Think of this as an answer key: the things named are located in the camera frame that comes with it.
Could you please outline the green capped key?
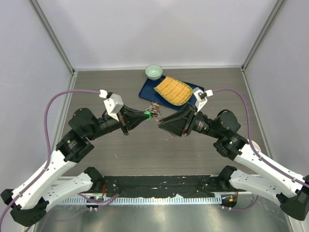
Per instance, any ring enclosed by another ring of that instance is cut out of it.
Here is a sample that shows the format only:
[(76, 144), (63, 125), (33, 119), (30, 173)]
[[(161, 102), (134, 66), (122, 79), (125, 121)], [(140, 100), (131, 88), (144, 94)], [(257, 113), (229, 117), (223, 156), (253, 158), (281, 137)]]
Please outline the green capped key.
[(150, 111), (145, 111), (144, 114), (147, 115), (147, 119), (146, 120), (150, 120), (152, 118), (152, 114), (151, 114)]

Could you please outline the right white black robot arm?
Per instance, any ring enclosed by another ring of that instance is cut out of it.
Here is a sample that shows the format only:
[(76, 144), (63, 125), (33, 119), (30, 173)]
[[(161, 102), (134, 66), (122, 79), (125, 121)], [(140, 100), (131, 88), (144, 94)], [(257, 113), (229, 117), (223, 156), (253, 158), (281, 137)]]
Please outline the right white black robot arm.
[(289, 170), (262, 152), (252, 141), (238, 134), (240, 124), (229, 110), (210, 119), (187, 103), (180, 111), (163, 118), (158, 127), (179, 137), (192, 131), (215, 138), (213, 144), (223, 157), (248, 167), (258, 177), (226, 166), (219, 174), (218, 185), (224, 191), (241, 189), (264, 197), (290, 217), (303, 221), (309, 212), (309, 177)]

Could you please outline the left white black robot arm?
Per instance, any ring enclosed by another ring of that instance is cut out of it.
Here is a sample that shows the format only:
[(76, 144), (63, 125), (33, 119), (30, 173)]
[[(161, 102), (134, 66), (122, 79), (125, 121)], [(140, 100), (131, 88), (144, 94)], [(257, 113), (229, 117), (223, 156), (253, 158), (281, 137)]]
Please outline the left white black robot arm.
[(24, 184), (16, 189), (5, 189), (1, 198), (10, 208), (13, 220), (25, 227), (40, 221), (54, 205), (82, 192), (99, 192), (104, 177), (94, 167), (62, 185), (53, 184), (66, 171), (79, 163), (94, 146), (90, 143), (103, 135), (120, 129), (124, 135), (151, 118), (149, 112), (123, 106), (114, 119), (107, 113), (100, 118), (88, 108), (80, 108), (69, 121), (71, 130), (56, 145), (48, 160)]

